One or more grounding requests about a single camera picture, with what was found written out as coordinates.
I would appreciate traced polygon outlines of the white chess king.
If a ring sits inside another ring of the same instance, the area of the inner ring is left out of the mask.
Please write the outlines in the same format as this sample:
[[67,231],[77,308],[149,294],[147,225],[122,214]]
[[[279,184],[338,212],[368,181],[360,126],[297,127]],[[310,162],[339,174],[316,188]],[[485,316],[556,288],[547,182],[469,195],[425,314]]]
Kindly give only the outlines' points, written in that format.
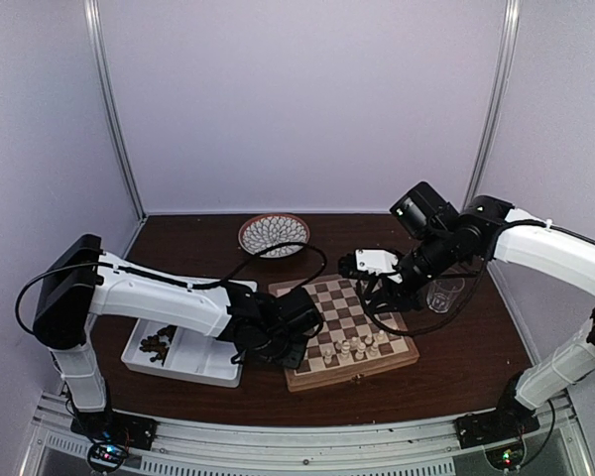
[[343,341],[338,360],[341,364],[345,364],[351,360],[351,346],[348,341]]

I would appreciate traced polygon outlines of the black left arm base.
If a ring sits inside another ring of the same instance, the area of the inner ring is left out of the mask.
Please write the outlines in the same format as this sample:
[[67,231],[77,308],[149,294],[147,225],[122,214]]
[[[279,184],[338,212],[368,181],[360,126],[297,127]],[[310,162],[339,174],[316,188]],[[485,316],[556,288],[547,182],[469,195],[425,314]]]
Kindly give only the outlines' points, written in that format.
[[118,413],[109,406],[102,412],[86,413],[75,406],[72,395],[68,395],[65,408],[72,416],[70,430],[90,443],[85,459],[96,473],[117,471],[133,450],[153,447],[157,422],[152,418]]

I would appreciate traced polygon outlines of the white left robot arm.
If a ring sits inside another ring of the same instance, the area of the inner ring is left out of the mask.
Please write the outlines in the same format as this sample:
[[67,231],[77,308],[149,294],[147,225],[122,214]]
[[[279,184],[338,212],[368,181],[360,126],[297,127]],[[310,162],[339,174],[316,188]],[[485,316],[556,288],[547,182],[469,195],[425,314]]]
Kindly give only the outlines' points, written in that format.
[[123,420],[109,406],[107,386],[90,340],[94,316],[137,319],[142,332],[173,326],[163,369],[139,356],[139,336],[123,358],[135,371],[235,387],[247,357],[297,368],[323,318],[302,285],[279,297],[253,282],[170,275],[129,263],[101,248],[100,237],[77,239],[41,275],[35,317],[27,332],[57,360],[75,410],[102,440],[116,438]]

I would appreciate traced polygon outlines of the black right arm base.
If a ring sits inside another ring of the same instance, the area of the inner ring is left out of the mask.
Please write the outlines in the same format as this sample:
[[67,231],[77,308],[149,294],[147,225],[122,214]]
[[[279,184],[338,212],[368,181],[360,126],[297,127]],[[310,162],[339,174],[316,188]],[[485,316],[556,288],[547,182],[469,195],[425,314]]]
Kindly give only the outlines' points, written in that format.
[[535,410],[516,400],[516,391],[508,385],[495,408],[488,412],[467,414],[455,420],[462,449],[483,446],[490,466],[508,473],[526,461],[525,436],[539,430]]

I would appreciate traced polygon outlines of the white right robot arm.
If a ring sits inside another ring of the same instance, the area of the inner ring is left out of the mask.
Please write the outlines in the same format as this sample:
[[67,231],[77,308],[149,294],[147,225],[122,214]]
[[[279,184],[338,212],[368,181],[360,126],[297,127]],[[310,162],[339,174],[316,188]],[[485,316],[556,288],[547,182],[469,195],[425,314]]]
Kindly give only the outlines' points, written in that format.
[[[418,292],[456,264],[479,258],[519,265],[570,284],[595,298],[595,240],[532,216],[489,195],[456,210],[427,182],[400,198],[390,213],[418,241],[407,254],[358,249],[351,256],[366,314],[416,307]],[[541,363],[509,384],[488,419],[495,436],[511,436],[557,392],[595,370],[595,307],[580,329]]]

